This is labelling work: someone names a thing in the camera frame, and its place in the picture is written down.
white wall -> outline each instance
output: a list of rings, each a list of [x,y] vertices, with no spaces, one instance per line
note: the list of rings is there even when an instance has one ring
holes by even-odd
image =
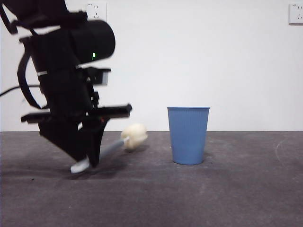
[[[69,0],[71,9],[83,0]],[[108,0],[116,52],[102,105],[130,102],[133,122],[168,130],[167,106],[210,106],[210,131],[303,130],[303,27],[289,26],[286,0]],[[1,90],[16,85],[23,47],[1,30]],[[28,79],[37,83],[33,67]],[[40,103],[44,99],[36,89]],[[34,111],[20,91],[1,99],[1,130]]]

white ball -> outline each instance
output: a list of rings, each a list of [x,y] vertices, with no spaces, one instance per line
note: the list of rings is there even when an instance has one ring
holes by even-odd
[[[146,127],[136,123],[128,126],[122,133],[121,138],[129,137],[124,144],[127,149],[135,149],[147,139]]]

white object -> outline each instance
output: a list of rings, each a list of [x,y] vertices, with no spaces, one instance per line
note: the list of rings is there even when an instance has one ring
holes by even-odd
[[[90,166],[89,164],[89,158],[87,157],[86,159],[77,162],[73,166],[71,166],[71,173],[72,174],[78,174],[83,172],[84,170],[88,169]]]
[[[146,127],[142,124],[133,124],[127,127],[122,133],[121,138],[125,141],[124,146],[127,149],[135,149],[147,139]]]
[[[123,143],[125,144],[129,140],[129,136],[123,139]]]
[[[303,3],[289,4],[289,24],[303,24]]]
[[[82,124],[82,122],[80,122],[79,124],[78,124],[78,131],[80,130],[80,129],[82,129],[83,128],[83,124]]]
[[[107,22],[107,3],[104,1],[89,1],[86,12],[91,20],[104,20]]]

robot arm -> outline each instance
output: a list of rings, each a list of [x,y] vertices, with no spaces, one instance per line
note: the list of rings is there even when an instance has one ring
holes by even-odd
[[[10,22],[2,5],[17,20]],[[26,83],[26,66],[32,58],[47,100],[45,108],[50,110],[27,114],[21,121],[37,123],[40,135],[76,161],[88,157],[95,167],[107,122],[111,118],[128,117],[132,110],[130,104],[99,108],[99,95],[93,85],[107,83],[110,69],[80,67],[114,53],[116,41],[111,27],[101,20],[87,21],[85,12],[70,13],[64,0],[0,0],[0,14],[11,34],[18,32],[18,26],[31,31],[32,36],[20,39],[25,54],[19,65],[18,81],[29,104],[41,109]],[[60,29],[45,35],[34,31],[46,26]]]

black cable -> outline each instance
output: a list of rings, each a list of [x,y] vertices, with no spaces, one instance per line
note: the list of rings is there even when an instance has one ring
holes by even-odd
[[[40,87],[40,85],[28,85],[28,87]],[[18,88],[20,88],[20,86],[12,87],[12,88],[10,88],[10,89],[8,89],[8,90],[2,92],[2,93],[0,94],[0,97],[3,96],[3,95],[5,95],[6,93],[12,91],[12,90],[18,89]]]

